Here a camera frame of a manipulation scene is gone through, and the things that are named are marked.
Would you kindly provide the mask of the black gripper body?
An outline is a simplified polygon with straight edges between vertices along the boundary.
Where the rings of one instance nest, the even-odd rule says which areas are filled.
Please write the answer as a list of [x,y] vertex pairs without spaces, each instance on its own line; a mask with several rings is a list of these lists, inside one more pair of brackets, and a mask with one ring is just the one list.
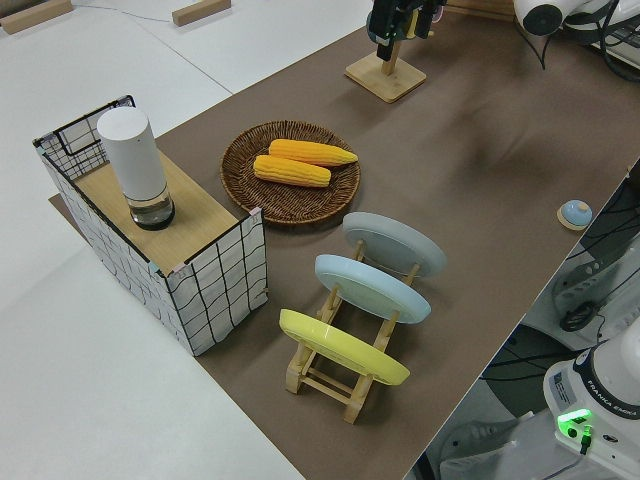
[[446,5],[446,0],[374,0],[374,9],[378,10],[415,10],[426,8],[435,10]]

